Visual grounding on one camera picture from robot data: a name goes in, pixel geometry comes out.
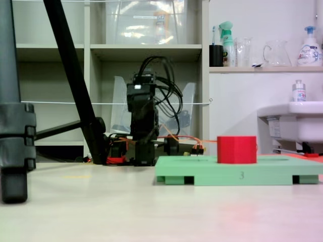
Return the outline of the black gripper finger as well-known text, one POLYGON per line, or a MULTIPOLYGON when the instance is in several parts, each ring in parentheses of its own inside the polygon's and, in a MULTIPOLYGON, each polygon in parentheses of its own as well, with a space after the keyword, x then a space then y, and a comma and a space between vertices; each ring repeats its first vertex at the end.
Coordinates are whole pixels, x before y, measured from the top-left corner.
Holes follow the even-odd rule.
POLYGON ((131 132, 133 140, 139 141, 145 136, 144 130, 144 113, 143 111, 135 111, 131 114, 131 132))
POLYGON ((150 109, 145 115, 146 140, 156 140, 159 135, 158 110, 150 109))

